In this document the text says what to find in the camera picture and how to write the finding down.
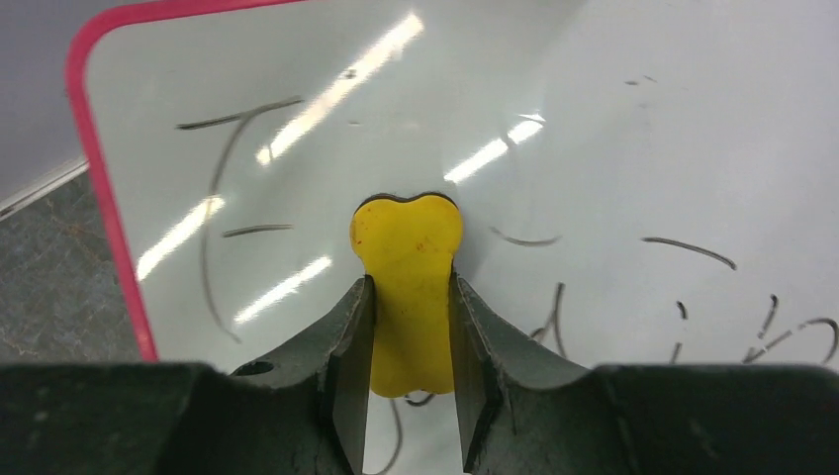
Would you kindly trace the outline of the yellow bone-shaped eraser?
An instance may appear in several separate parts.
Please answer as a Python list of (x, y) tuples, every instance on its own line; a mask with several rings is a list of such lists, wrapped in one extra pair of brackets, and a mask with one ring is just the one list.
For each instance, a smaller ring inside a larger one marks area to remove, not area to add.
[(371, 390), (392, 399), (452, 392), (449, 281), (463, 238), (459, 208), (439, 193), (380, 194), (354, 212), (349, 238), (375, 291)]

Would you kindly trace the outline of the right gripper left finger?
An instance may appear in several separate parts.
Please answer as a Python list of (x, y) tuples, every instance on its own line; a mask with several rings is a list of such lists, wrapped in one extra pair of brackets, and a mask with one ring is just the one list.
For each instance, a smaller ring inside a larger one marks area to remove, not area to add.
[(236, 430), (238, 474), (360, 474), (375, 290), (356, 280), (321, 318), (232, 378), (258, 388)]

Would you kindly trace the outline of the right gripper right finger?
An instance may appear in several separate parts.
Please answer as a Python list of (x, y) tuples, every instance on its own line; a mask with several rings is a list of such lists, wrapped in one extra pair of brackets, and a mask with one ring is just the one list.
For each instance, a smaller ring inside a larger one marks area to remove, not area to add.
[(493, 311), (458, 274), (448, 283), (449, 334), (463, 470), (566, 474), (559, 453), (560, 388), (586, 368), (537, 343)]

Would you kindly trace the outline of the pink framed whiteboard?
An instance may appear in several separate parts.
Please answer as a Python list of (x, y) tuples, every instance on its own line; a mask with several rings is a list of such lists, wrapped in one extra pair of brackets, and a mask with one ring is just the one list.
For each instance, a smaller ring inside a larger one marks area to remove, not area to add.
[[(463, 218), (453, 274), (586, 368), (566, 474), (838, 470), (834, 1), (153, 1), (66, 88), (160, 408), (155, 473), (238, 474), (232, 378), (359, 278), (380, 194)], [(454, 389), (369, 386), (363, 470), (464, 473)]]

